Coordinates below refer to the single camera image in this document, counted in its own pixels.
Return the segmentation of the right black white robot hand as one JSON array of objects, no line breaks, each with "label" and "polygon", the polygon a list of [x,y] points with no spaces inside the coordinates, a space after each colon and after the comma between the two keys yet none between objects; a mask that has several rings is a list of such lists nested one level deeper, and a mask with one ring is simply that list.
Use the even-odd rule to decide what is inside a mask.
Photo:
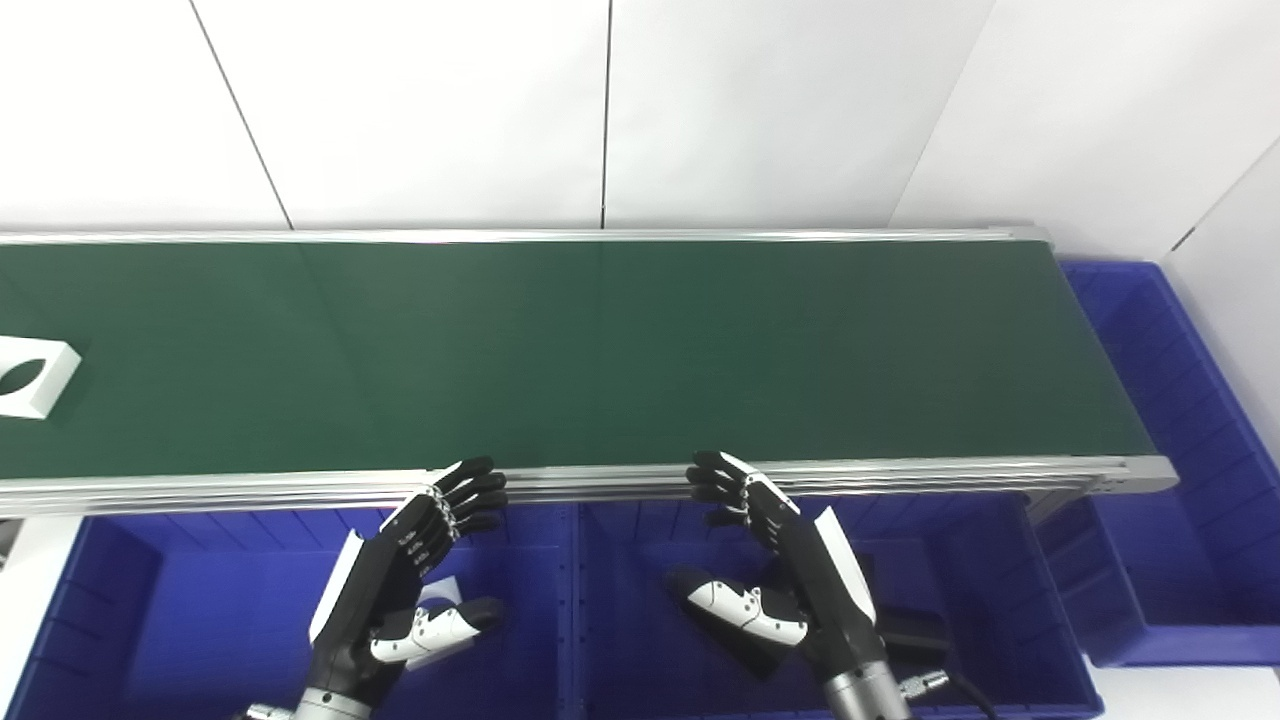
[{"label": "right black white robot hand", "polygon": [[865,578],[841,530],[804,516],[764,471],[733,455],[696,451],[685,475],[696,501],[718,506],[708,525],[745,528],[785,580],[776,589],[671,568],[666,588],[701,632],[762,680],[794,651],[818,682],[886,661]]}]

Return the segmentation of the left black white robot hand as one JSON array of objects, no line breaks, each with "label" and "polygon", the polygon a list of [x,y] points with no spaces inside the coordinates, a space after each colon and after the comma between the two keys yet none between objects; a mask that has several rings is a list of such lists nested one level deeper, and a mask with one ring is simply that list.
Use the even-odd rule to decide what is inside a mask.
[{"label": "left black white robot hand", "polygon": [[490,457],[470,457],[433,473],[376,534],[348,534],[308,626],[294,717],[370,719],[407,671],[502,624],[500,600],[425,609],[422,591],[460,539],[499,527],[506,505],[506,475]]}]

